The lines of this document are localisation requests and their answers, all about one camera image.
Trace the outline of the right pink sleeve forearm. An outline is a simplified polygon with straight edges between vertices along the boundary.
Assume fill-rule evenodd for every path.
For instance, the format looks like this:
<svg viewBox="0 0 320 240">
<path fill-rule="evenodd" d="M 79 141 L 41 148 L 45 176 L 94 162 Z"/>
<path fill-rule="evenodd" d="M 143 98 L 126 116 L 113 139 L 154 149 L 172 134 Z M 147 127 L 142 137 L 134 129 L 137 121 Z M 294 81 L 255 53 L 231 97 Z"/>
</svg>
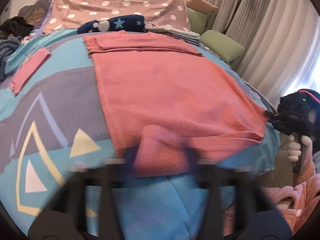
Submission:
<svg viewBox="0 0 320 240">
<path fill-rule="evenodd" d="M 292 233 L 297 233 L 319 202 L 319 174 L 316 173 L 312 155 L 305 158 L 304 173 L 293 176 L 293 186 L 265 187 L 263 190 L 274 204 L 287 198 L 293 201 L 291 208 L 281 209 L 280 212 Z"/>
</svg>

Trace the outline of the right white gloved hand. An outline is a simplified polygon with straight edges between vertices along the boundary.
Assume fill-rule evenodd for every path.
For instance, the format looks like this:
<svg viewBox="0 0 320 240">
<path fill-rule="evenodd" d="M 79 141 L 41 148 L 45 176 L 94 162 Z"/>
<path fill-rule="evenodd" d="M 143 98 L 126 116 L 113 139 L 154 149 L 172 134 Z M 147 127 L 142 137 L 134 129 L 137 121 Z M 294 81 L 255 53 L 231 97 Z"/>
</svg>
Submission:
<svg viewBox="0 0 320 240">
<path fill-rule="evenodd" d="M 289 144 L 287 145 L 287 156 L 288 160 L 292 165 L 295 165 L 299 161 L 300 156 L 302 155 L 302 148 L 300 143 L 295 142 L 294 135 L 289 136 Z M 305 146 L 305 166 L 312 160 L 312 140 L 310 137 L 305 135 L 301 136 L 301 142 Z"/>
</svg>

